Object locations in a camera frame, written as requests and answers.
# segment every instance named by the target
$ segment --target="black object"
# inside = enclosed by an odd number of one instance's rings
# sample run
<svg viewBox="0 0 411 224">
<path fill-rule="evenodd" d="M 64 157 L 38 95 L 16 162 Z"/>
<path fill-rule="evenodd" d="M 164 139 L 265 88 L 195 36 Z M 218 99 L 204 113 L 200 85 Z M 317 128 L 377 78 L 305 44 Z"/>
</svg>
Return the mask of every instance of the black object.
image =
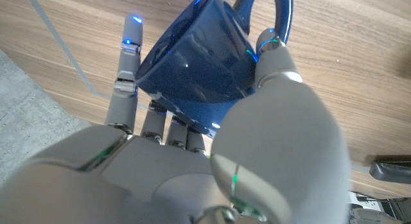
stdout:
<svg viewBox="0 0 411 224">
<path fill-rule="evenodd" d="M 372 162 L 370 174 L 377 180 L 411 184 L 411 155 L 378 157 Z"/>
</svg>

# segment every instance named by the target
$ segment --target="wooden table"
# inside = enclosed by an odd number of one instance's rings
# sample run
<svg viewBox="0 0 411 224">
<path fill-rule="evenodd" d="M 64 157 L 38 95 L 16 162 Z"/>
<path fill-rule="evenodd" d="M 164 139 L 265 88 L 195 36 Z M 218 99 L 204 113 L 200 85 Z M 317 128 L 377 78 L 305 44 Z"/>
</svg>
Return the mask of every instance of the wooden table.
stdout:
<svg viewBox="0 0 411 224">
<path fill-rule="evenodd" d="M 124 16 L 143 19 L 144 58 L 191 1 L 0 0 L 0 48 L 70 114 L 102 123 Z M 253 44 L 274 15 L 273 0 L 256 0 Z M 411 0 L 294 0 L 288 47 L 344 130 L 353 190 L 410 197 L 411 185 L 377 181 L 367 170 L 376 155 L 411 154 Z M 137 134 L 149 101 L 139 93 Z"/>
</svg>

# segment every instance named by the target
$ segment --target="blue led light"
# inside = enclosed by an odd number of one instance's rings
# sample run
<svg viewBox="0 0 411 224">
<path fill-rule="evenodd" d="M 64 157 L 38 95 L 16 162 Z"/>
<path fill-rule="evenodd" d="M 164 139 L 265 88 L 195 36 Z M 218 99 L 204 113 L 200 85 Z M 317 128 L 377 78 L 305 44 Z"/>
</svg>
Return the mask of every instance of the blue led light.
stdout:
<svg viewBox="0 0 411 224">
<path fill-rule="evenodd" d="M 272 39 L 272 40 L 269 40 L 269 41 L 265 41 L 264 43 L 261 44 L 261 46 L 259 48 L 261 49 L 265 44 L 268 44 L 269 42 L 278 42 L 278 40 Z"/>
<path fill-rule="evenodd" d="M 247 50 L 247 52 L 252 56 L 252 58 L 254 59 L 254 61 L 257 63 L 258 62 L 258 58 L 257 56 L 250 50 Z"/>
<path fill-rule="evenodd" d="M 141 23 L 141 19 L 138 18 L 137 16 L 133 16 L 133 19 L 134 19 L 135 21 L 137 21 L 138 23 Z"/>
</svg>

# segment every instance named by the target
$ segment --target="blue mug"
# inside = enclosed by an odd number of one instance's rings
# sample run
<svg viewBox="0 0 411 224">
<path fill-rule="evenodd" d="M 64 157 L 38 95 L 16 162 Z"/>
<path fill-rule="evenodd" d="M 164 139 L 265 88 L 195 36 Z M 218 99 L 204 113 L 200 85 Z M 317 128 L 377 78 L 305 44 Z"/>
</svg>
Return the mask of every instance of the blue mug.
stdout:
<svg viewBox="0 0 411 224">
<path fill-rule="evenodd" d="M 258 57 L 248 41 L 254 0 L 194 0 L 149 52 L 138 86 L 200 133 L 214 137 L 228 110 L 252 94 Z M 285 43 L 292 0 L 275 0 Z"/>
</svg>

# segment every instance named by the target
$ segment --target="robotic hand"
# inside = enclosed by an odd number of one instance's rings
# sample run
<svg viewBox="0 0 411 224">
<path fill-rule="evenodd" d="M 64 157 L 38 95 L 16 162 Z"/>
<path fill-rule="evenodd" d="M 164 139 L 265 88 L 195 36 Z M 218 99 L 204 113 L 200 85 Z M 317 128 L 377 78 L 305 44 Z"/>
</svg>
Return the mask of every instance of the robotic hand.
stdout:
<svg viewBox="0 0 411 224">
<path fill-rule="evenodd" d="M 256 93 L 230 109 L 207 158 L 202 136 L 178 119 L 161 144 L 166 111 L 155 103 L 141 136 L 132 135 L 141 32 L 129 29 L 142 32 L 141 20 L 126 18 L 107 125 L 60 141 L 9 177 L 1 223 L 346 222 L 342 132 L 272 30 L 258 40 Z"/>
</svg>

